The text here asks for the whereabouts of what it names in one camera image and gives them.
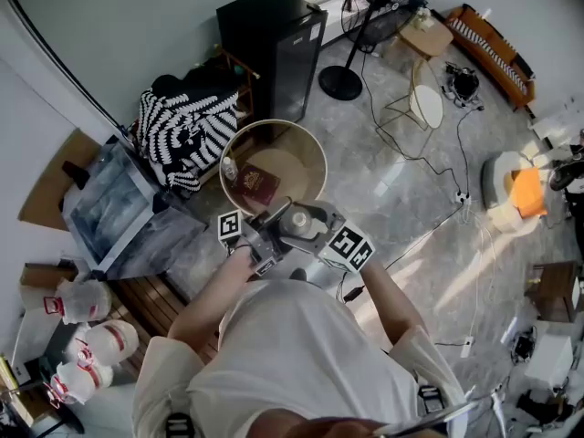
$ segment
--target electric fan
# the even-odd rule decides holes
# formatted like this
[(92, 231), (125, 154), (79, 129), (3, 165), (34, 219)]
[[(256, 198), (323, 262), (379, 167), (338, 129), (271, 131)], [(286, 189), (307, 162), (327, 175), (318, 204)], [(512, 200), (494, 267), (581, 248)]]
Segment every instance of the electric fan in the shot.
[(377, 44), (407, 25), (425, 3), (425, 0), (344, 0), (341, 24), (353, 41), (353, 48), (344, 67), (335, 65), (320, 72), (318, 84), (322, 90), (338, 100), (357, 98), (363, 86), (360, 77), (350, 69), (357, 49), (372, 52)]

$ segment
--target black strap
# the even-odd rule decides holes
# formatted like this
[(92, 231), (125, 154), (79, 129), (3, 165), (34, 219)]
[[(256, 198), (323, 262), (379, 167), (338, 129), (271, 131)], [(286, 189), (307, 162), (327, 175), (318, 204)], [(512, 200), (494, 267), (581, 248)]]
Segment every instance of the black strap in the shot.
[(166, 419), (166, 438), (199, 438), (195, 433), (193, 419), (186, 413), (177, 412)]

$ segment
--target fan base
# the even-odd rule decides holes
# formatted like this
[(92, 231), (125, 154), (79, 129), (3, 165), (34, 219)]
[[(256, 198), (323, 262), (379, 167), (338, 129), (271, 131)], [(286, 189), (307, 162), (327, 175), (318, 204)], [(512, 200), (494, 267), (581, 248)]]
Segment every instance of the fan base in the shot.
[(329, 96), (338, 100), (353, 100), (363, 89), (361, 79), (350, 68), (326, 67), (318, 74), (318, 84)]

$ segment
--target marble floor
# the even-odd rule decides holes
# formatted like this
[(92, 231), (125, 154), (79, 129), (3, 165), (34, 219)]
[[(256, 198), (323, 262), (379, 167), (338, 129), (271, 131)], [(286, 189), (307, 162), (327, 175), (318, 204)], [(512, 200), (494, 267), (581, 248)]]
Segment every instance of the marble floor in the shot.
[[(349, 50), (346, 40), (325, 48), (318, 60), (317, 74), (328, 65), (344, 65)], [(378, 121), (388, 115), (382, 109), (384, 105), (406, 94), (416, 57), (400, 42), (382, 52), (384, 57), (368, 56), (363, 70)], [(438, 79), (443, 78), (446, 60), (473, 66), (456, 47), (450, 46), (431, 61)], [(362, 63), (363, 55), (358, 53), (352, 68), (360, 73)], [(528, 129), (527, 114), (523, 110), (513, 112), (489, 79), (480, 71), (477, 76), (485, 111), (472, 112), (460, 127), (468, 158), (472, 212), (456, 213), (431, 235), (428, 233), (457, 209), (457, 186), (450, 173), (437, 176), (423, 162), (405, 161), (380, 140), (366, 89), (353, 101), (337, 101), (320, 89), (315, 76), (308, 110), (300, 123), (318, 138), (327, 155), (328, 178), (322, 199), (334, 203), (369, 233), (386, 264), (411, 249), (390, 267), (389, 273), (420, 310), (433, 339), (459, 344), (472, 330), (475, 344), (469, 358), (460, 359), (460, 347), (439, 349), (463, 388), (476, 385), (476, 390), (482, 392), (493, 388), (511, 369), (508, 351), (499, 340), (513, 316), (521, 314), (526, 323), (534, 316), (523, 298), (528, 265), (579, 259), (579, 250), (571, 223), (561, 222), (561, 201), (556, 194), (546, 197), (549, 221), (559, 222), (551, 229), (541, 220), (531, 235), (513, 237), (502, 235), (488, 223), (479, 180), (483, 162), (500, 151), (533, 155), (542, 150), (542, 145)], [(429, 131), (422, 131), (407, 117), (386, 128), (406, 154), (423, 154), (437, 170), (452, 167), (465, 191), (464, 159), (456, 124), (466, 110), (456, 108), (447, 99), (443, 104), (442, 125), (430, 139)], [(214, 218), (231, 210), (231, 205), (217, 181), (205, 185), (189, 205), (211, 226), (176, 262), (170, 275), (187, 297), (193, 297), (224, 259), (224, 250), (216, 240)], [(292, 264), (283, 262), (270, 277), (289, 275), (297, 261), (305, 266), (312, 262), (309, 256), (298, 258)], [(341, 273), (322, 268), (314, 275), (315, 282), (333, 296), (340, 277)], [(348, 277), (344, 292), (359, 284), (357, 277)], [(387, 347), (367, 292), (348, 306), (366, 333)], [(520, 381), (516, 376), (520, 375), (513, 372), (512, 385)], [(477, 436), (485, 435), (489, 422), (490, 414), (486, 414), (474, 423)], [(492, 425), (492, 436), (497, 436), (495, 429)]]

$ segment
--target black mini fridge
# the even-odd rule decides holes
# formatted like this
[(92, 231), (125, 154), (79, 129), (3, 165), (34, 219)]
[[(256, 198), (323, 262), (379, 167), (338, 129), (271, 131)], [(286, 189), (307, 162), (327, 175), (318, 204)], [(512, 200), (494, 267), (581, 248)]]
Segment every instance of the black mini fridge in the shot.
[(302, 119), (327, 12), (304, 0), (236, 0), (216, 11), (223, 48), (259, 75), (255, 119)]

